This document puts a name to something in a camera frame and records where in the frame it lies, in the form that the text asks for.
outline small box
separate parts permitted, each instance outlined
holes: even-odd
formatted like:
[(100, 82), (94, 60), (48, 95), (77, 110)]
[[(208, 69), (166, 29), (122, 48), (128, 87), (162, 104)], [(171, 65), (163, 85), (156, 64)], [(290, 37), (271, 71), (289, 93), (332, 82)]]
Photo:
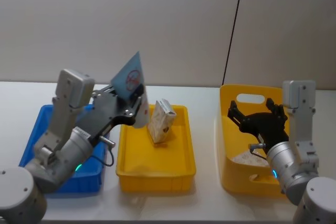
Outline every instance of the small box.
[(148, 124), (148, 130), (154, 144), (165, 141), (175, 117), (176, 113), (166, 99), (156, 101), (151, 122)]

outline cable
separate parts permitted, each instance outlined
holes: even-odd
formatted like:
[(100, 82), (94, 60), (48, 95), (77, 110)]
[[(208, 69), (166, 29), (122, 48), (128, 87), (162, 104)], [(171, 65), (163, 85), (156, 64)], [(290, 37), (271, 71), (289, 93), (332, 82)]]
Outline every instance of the cable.
[(260, 157), (260, 158), (262, 158), (262, 159), (264, 159), (264, 160), (267, 161), (267, 159), (266, 159), (265, 157), (263, 157), (263, 156), (261, 156), (261, 155), (259, 155), (259, 154), (257, 154), (257, 153), (254, 153), (253, 151), (254, 151), (254, 150), (250, 150), (250, 153), (251, 153), (252, 155), (255, 155), (255, 156)]
[(105, 163), (103, 160), (101, 160), (100, 158), (94, 156), (94, 155), (91, 155), (90, 157), (93, 157), (94, 159), (98, 160), (101, 164), (103, 164), (104, 166), (108, 166), (108, 167), (111, 167), (112, 165), (114, 165), (114, 156), (113, 156), (113, 153), (112, 153), (112, 149), (109, 148), (109, 153), (111, 154), (111, 157), (112, 157), (112, 163), (111, 164), (107, 164)]

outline white table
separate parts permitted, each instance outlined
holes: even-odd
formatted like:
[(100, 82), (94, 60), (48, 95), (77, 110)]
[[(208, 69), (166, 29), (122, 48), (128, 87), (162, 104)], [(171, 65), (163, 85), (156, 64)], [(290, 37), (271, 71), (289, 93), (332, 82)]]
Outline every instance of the white table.
[[(51, 104), (55, 83), (0, 82), (2, 168), (17, 166), (39, 109)], [(48, 196), (49, 222), (112, 220), (220, 220), (290, 223), (295, 211), (287, 200), (231, 195), (219, 183), (215, 158), (218, 88), (148, 87), (150, 103), (166, 98), (188, 108), (197, 173), (195, 189), (184, 196), (127, 195), (120, 191), (115, 166), (106, 168), (96, 195)], [(317, 91), (313, 137), (320, 155), (320, 174), (336, 179), (336, 91)], [(111, 132), (119, 141), (120, 128)]]

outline black cable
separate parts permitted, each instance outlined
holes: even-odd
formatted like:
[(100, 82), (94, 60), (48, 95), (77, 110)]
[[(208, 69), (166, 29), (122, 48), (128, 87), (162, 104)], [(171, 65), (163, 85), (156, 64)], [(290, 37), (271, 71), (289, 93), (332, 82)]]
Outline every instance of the black cable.
[(103, 164), (104, 166), (108, 166), (108, 167), (111, 167), (112, 165), (114, 165), (114, 156), (113, 156), (113, 153), (112, 153), (112, 149), (109, 148), (109, 153), (111, 154), (111, 157), (112, 157), (112, 163), (111, 164), (107, 164), (105, 163), (103, 160), (101, 160), (100, 158), (94, 156), (94, 155), (91, 155), (90, 157), (93, 157), (94, 159), (98, 160), (101, 164)]
[(263, 156), (261, 156), (261, 155), (259, 155), (259, 154), (257, 154), (257, 153), (254, 153), (253, 151), (254, 151), (254, 150), (250, 150), (250, 153), (251, 153), (252, 155), (255, 155), (255, 156), (260, 157), (260, 158), (262, 158), (262, 159), (264, 159), (264, 160), (267, 161), (267, 159), (266, 159), (265, 157), (263, 157)]
[(232, 44), (233, 32), (234, 32), (234, 30), (235, 30), (235, 25), (236, 25), (236, 19), (237, 19), (237, 13), (238, 13), (238, 8), (239, 8), (239, 2), (240, 2), (240, 0), (238, 0), (238, 2), (237, 2), (236, 14), (235, 14), (235, 19), (234, 19), (234, 21), (233, 21), (233, 27), (232, 27), (232, 33), (231, 33), (231, 39), (230, 39), (230, 44), (229, 44), (229, 50), (228, 50), (228, 52), (227, 52), (227, 57), (226, 57), (226, 63), (225, 63), (225, 69), (224, 69), (224, 75), (223, 75), (222, 85), (224, 85), (224, 79), (225, 79), (225, 74), (226, 74), (227, 64), (228, 64), (228, 61), (229, 61), (229, 55), (230, 55), (230, 51), (231, 51), (231, 44)]

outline blue light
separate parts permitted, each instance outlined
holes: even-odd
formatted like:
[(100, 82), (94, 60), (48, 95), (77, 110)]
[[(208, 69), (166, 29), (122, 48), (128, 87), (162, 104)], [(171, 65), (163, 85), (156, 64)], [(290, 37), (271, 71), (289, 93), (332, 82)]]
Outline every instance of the blue light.
[(75, 172), (82, 166), (82, 164), (80, 164), (79, 166), (77, 166)]
[(274, 174), (274, 178), (278, 178), (278, 174), (275, 170), (272, 170), (273, 174)]

